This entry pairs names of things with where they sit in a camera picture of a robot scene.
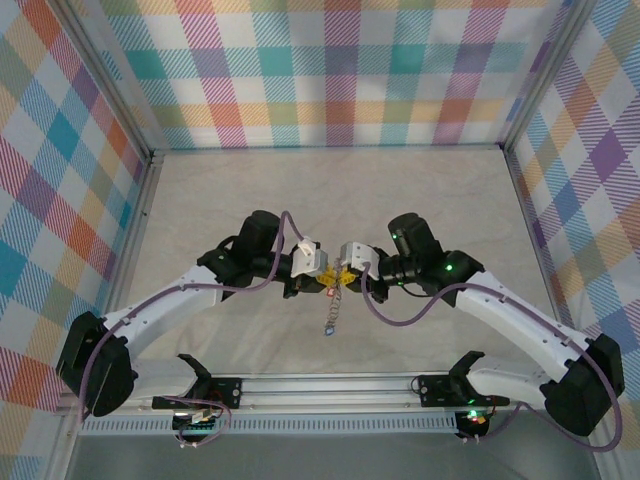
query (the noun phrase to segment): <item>black mount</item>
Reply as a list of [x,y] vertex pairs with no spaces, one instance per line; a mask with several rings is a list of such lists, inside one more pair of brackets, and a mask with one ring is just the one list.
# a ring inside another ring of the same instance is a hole
[[[106,333],[103,320],[91,312],[83,313],[71,324],[56,373],[76,396],[80,394],[87,360]],[[138,375],[131,369],[126,343],[126,338],[109,338],[91,369],[85,407],[96,417],[114,411],[133,391],[133,381]]]
[[[232,410],[240,407],[242,399],[242,378],[240,377],[212,377],[209,371],[195,358],[186,353],[181,353],[178,358],[187,362],[196,373],[196,383],[182,397],[185,399],[212,400],[225,404]],[[151,408],[154,410],[174,410],[183,408],[194,410],[209,408],[207,405],[194,403],[181,403],[179,401],[167,400],[164,397],[153,397]]]
[[[427,222],[416,213],[405,213],[388,225],[391,238],[398,250],[389,256],[384,250],[372,247],[379,255],[379,280],[367,278],[372,298],[383,303],[389,298],[389,287],[417,284],[428,296],[455,283],[464,283],[478,272],[484,272],[480,262],[461,251],[444,251]],[[351,291],[361,293],[362,272],[351,270],[358,280],[347,285]],[[444,295],[443,300],[455,307],[460,290]]]
[[505,407],[509,399],[485,397],[476,392],[467,380],[471,365],[483,357],[482,352],[469,352],[449,370],[448,375],[418,376],[418,394],[423,407]]
[[[587,354],[602,369],[619,397],[625,388],[620,346],[605,334],[587,342]],[[560,382],[551,381],[540,387],[546,398],[544,406],[559,425],[586,437],[611,408],[611,399],[584,357],[567,363],[569,370]]]
[[[256,210],[242,224],[240,233],[229,238],[231,247],[219,245],[197,260],[198,266],[207,267],[216,274],[216,280],[223,285],[245,288],[255,277],[267,278],[273,267],[275,253],[271,251],[278,236],[280,219],[273,213]],[[319,293],[325,286],[314,277],[299,275],[291,278],[293,253],[281,254],[275,282],[284,284],[283,298],[295,297],[298,293]],[[222,301],[233,293],[224,292]]]
[[456,437],[473,438],[476,435],[478,437],[484,437],[489,431],[490,424],[490,418],[487,418],[484,422],[480,423],[477,420],[471,420],[469,415],[464,412],[456,412],[456,425],[460,431],[460,433],[456,433]]

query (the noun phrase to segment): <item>black bracket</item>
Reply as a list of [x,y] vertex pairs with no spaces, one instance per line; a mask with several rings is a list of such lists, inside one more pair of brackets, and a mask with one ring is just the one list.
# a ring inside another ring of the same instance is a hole
[[[242,379],[235,377],[210,377],[207,382],[208,392],[200,398],[202,400],[211,400],[225,404],[231,410],[240,408],[240,400],[242,399]],[[198,405],[196,403],[183,403],[180,401],[167,400],[164,397],[153,397],[151,403],[153,410],[199,410],[201,408],[209,408],[208,405]]]
[[[603,370],[616,397],[624,391],[620,346],[605,334],[588,340],[587,354]],[[584,357],[567,361],[568,370],[560,382],[550,381],[540,387],[547,413],[559,425],[575,435],[586,437],[593,432],[611,408],[611,399],[596,372]]]
[[[106,333],[103,319],[91,312],[83,313],[71,324],[56,373],[74,394],[80,394],[89,356]],[[95,417],[113,412],[133,391],[133,382],[138,374],[131,369],[126,343],[125,338],[109,338],[91,369],[83,408],[87,408]]]
[[505,407],[509,399],[505,397],[484,397],[477,393],[463,398],[456,393],[449,375],[420,375],[417,392],[422,407]]

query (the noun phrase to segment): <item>plaid wallpaper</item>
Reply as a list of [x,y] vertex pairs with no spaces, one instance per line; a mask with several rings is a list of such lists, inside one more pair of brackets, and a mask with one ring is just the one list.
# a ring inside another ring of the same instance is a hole
[[572,0],[71,3],[150,144],[193,149],[496,143]]
[[565,322],[622,348],[640,467],[640,0],[600,0],[514,167]]
[[61,341],[105,302],[143,162],[45,0],[2,0],[0,59],[0,479],[18,480],[51,449]]

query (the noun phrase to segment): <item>metal bar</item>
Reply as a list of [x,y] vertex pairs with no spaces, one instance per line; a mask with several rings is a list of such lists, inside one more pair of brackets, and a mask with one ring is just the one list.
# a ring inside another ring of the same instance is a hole
[[56,435],[56,443],[51,451],[51,457],[46,472],[42,478],[45,480],[64,480],[71,463],[73,447],[78,436],[78,422],[75,415],[60,417],[60,427]]
[[[254,375],[243,378],[242,400],[234,415],[248,414],[325,414],[325,413],[407,413],[466,411],[466,407],[420,405],[419,395],[411,391],[411,381],[419,374],[446,372],[343,375]],[[73,413],[73,394],[63,394],[58,414]],[[158,415],[151,399],[128,401],[113,415]]]
[[518,197],[518,203],[520,204],[520,211],[522,212],[522,217],[524,218],[524,224],[527,227],[527,232],[529,233],[529,239],[531,240],[531,245],[533,246],[533,252],[536,255],[536,260],[538,261],[538,268],[540,269],[540,274],[542,275],[542,281],[544,282],[544,286],[547,290],[547,295],[549,296],[549,303],[551,303],[551,309],[553,310],[553,315],[556,320],[560,321],[562,318],[560,316],[560,308],[556,303],[555,295],[553,294],[553,288],[551,283],[551,277],[549,276],[549,272],[547,272],[546,268],[544,268],[544,259],[542,257],[542,252],[540,251],[540,247],[538,246],[538,242],[536,240],[536,234],[533,230],[533,219],[529,218],[527,214],[527,210],[525,209],[525,199],[524,195],[518,188],[518,179],[516,177],[516,173],[513,171],[512,160],[517,161],[515,153],[507,153],[506,151],[502,152],[504,154],[504,160],[507,164],[507,170],[509,170],[509,176],[511,177],[511,182],[513,183],[513,189],[516,192],[516,196]]
[[113,281],[107,294],[107,302],[104,309],[106,312],[119,310],[127,301],[163,163],[164,158],[162,156],[154,156],[145,167],[140,193],[127,229],[122,253],[114,270]]
[[527,95],[507,133],[504,142],[504,149],[507,152],[514,151],[516,144],[529,126],[529,122],[531,122],[533,115],[540,106],[547,89],[569,55],[582,27],[589,19],[596,2],[597,0],[577,0],[573,3],[573,7],[561,27],[561,33],[549,51],[548,59],[538,72],[529,95]]
[[284,148],[273,148],[273,147],[252,147],[249,149],[221,149],[221,148],[201,148],[197,150],[156,150],[158,155],[165,155],[167,157],[171,156],[200,156],[200,155],[233,155],[234,152],[238,152],[238,154],[245,154],[247,150],[256,153],[271,153],[274,155],[282,155],[283,152],[290,152],[296,150],[305,150],[309,149],[323,149],[327,152],[339,152],[339,151],[352,151],[353,148],[357,148],[358,150],[389,150],[389,149],[397,149],[397,150],[426,150],[426,151],[447,151],[447,150],[458,150],[458,151],[478,151],[478,150],[499,150],[500,146],[493,143],[467,143],[464,145],[389,145],[389,146],[356,146],[356,147],[311,147],[311,146],[301,146],[301,147],[284,147]]
[[[589,435],[591,445],[605,445],[614,435],[615,420],[605,416]],[[594,455],[598,471],[602,478],[636,478],[638,475],[637,461],[630,462],[624,455],[625,450],[616,448],[607,455]]]
[[133,101],[140,108],[140,112],[144,115],[145,120],[147,121],[149,126],[148,135],[152,137],[149,140],[151,147],[154,149],[169,148],[169,143],[164,136],[160,124],[158,123],[158,119],[154,115],[151,105],[149,104],[149,101],[144,94],[131,65],[129,64],[129,60],[127,59],[126,54],[120,46],[120,42],[111,28],[109,19],[100,4],[100,0],[83,0],[83,2],[92,21],[95,22],[98,35],[100,35],[101,40],[105,43],[113,61],[118,67],[118,70],[120,71],[120,74],[128,88],[128,92],[132,95]]
[[150,158],[151,148],[147,145],[133,114],[122,99],[75,11],[69,6],[67,0],[48,0],[48,2],[136,151],[142,158]]
[[513,79],[503,94],[504,105],[500,109],[498,116],[492,122],[493,125],[489,130],[487,139],[492,139],[496,143],[500,143],[502,141],[500,134],[505,123],[507,123],[507,118],[509,118],[509,114],[511,113],[514,103],[518,99],[518,94],[522,89],[522,85],[530,73],[530,67],[533,65],[536,57],[540,53],[540,49],[542,48],[542,45],[544,45],[544,41],[549,31],[553,27],[554,21],[557,18],[558,12],[560,12],[563,3],[564,0],[547,0],[546,6],[541,9],[539,18],[536,20],[536,25],[531,29],[531,35],[527,41],[527,48],[522,56],[522,60],[520,60],[521,68],[518,68],[513,74]]

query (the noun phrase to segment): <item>yellow object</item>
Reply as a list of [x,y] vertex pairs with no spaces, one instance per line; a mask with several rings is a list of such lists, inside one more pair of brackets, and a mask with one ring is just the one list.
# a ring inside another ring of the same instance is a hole
[[[350,273],[349,270],[347,270],[347,267],[344,267],[340,272],[340,285],[349,285],[354,282],[355,279],[356,276],[353,273]],[[316,280],[326,287],[333,287],[336,283],[336,271],[331,265],[329,265],[322,275],[318,275],[316,277]]]

